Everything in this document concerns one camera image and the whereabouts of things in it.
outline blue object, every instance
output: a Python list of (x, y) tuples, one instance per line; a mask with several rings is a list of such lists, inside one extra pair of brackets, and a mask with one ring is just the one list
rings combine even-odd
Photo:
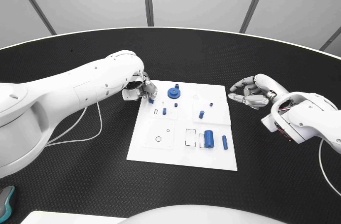
[(200, 119), (202, 119), (202, 117), (204, 117), (204, 111), (201, 111), (201, 114), (200, 114)]
[(223, 146), (224, 146), (224, 150), (227, 150), (227, 141), (226, 141), (226, 135), (223, 136)]
[(205, 148), (211, 149), (214, 147), (214, 132), (211, 130), (205, 131), (204, 139), (205, 139)]
[(16, 187), (9, 186), (0, 191), (0, 223), (9, 219), (13, 212), (15, 190)]
[(168, 91), (169, 98), (176, 99), (179, 98), (181, 91), (179, 91), (179, 85), (175, 85), (175, 88), (171, 88)]

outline wire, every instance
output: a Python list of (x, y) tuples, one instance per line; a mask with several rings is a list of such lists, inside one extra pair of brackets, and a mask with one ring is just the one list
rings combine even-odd
[(77, 122), (74, 123), (74, 125), (65, 130), (65, 132), (59, 136), (56, 136), (51, 141), (48, 141), (46, 145), (51, 144), (54, 141), (56, 141), (72, 130), (72, 128), (77, 126), (81, 118), (84, 117), (85, 111), (87, 111), (87, 108), (84, 109), (84, 112), (82, 112)]
[[(101, 122), (101, 110), (100, 110), (100, 104), (97, 103), (97, 108), (98, 108), (98, 115), (100, 115), (100, 122)], [(91, 140), (94, 139), (101, 133), (101, 129), (100, 129), (100, 132), (95, 136), (93, 136), (91, 138), (88, 139), (80, 139), (80, 140), (69, 140), (69, 141), (62, 141), (62, 142), (58, 142), (58, 143), (52, 143), (52, 144), (46, 144), (46, 146), (51, 146), (51, 145), (56, 145), (56, 144), (64, 144), (64, 143), (71, 143), (71, 142), (81, 142), (81, 141), (87, 141), (87, 140)]]
[(325, 177), (325, 180), (331, 186), (331, 188), (334, 189), (334, 191), (338, 193), (338, 195), (341, 196), (341, 193), (338, 192), (338, 190), (335, 189), (335, 187), (332, 186), (332, 183), (330, 182), (328, 178), (327, 178), (327, 175), (325, 175), (325, 171), (324, 171), (324, 167), (322, 167), (322, 161), (321, 161), (321, 148), (322, 148), (322, 143), (324, 143), (324, 139), (321, 140), (321, 143), (319, 143), (319, 149), (318, 149), (318, 161), (319, 161), (319, 167), (321, 167), (321, 171), (322, 171), (322, 174), (324, 174), (324, 177)]

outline black mat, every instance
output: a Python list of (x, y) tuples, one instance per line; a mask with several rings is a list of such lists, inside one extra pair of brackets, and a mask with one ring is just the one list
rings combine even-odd
[[(140, 28), (65, 35), (0, 51), (0, 81), (28, 82), (62, 73), (120, 50), (136, 52), (152, 79), (230, 86), (257, 73), (289, 91), (322, 94), (341, 107), (341, 61), (266, 39), (198, 30)], [(318, 165), (319, 139), (302, 144), (270, 133), (260, 111), (228, 101), (239, 171), (127, 161), (139, 101), (116, 94), (100, 102), (104, 129), (91, 141), (46, 148), (0, 187), (16, 185), (7, 223), (35, 210), (130, 217), (158, 207), (204, 204), (241, 209), (293, 224), (341, 223), (341, 197)], [(59, 124), (56, 136), (81, 112)], [(62, 140), (100, 129), (93, 105)], [(324, 144), (325, 172), (341, 190), (341, 155)]]

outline black table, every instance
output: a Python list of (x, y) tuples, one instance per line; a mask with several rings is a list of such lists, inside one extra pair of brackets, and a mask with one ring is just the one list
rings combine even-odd
[[(0, 50), (0, 81), (23, 83), (59, 74), (120, 50), (132, 50), (152, 79), (231, 85), (257, 73), (288, 90), (322, 94), (341, 107), (341, 60), (286, 43), (241, 34), (189, 29), (132, 28), (81, 32)], [(20, 223), (35, 210), (113, 217), (158, 207), (204, 204), (269, 216), (286, 223), (341, 223), (341, 197), (318, 164), (319, 139), (302, 144), (270, 133), (260, 111), (230, 103), (239, 171), (127, 161), (139, 101), (116, 94), (100, 102), (103, 133), (87, 142), (45, 148), (30, 165), (0, 179), (16, 185)], [(54, 137), (81, 112), (59, 124)], [(100, 129), (97, 106), (88, 108), (64, 140)], [(341, 190), (341, 155), (322, 146), (328, 178)]]

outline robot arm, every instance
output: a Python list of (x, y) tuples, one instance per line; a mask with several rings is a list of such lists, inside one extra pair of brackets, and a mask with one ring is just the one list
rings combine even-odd
[(243, 79), (230, 90), (236, 91), (241, 86), (246, 86), (244, 96), (231, 93), (233, 100), (254, 109), (273, 102), (270, 114), (262, 119), (270, 132), (279, 130), (298, 144), (318, 136), (341, 153), (341, 111), (327, 98), (318, 94), (289, 93), (263, 74)]
[(143, 70), (135, 52), (119, 51), (38, 81), (0, 83), (0, 178), (33, 161), (56, 125), (78, 110), (120, 90), (124, 100), (155, 99), (158, 89)]

